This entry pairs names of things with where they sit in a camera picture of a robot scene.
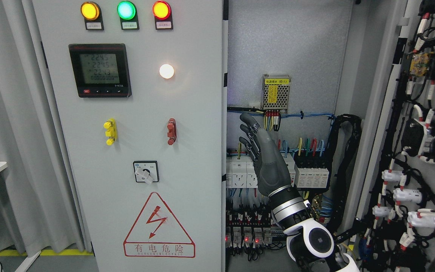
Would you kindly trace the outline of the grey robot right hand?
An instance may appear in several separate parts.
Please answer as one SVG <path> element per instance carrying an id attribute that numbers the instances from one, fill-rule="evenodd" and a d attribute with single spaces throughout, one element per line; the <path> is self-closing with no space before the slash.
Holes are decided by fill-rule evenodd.
<path id="1" fill-rule="evenodd" d="M 248 113 L 241 114 L 240 120 L 243 122 L 240 129 L 247 137 L 240 137 L 239 141 L 253 160 L 259 192 L 264 196 L 290 192 L 288 167 L 271 135 Z"/>

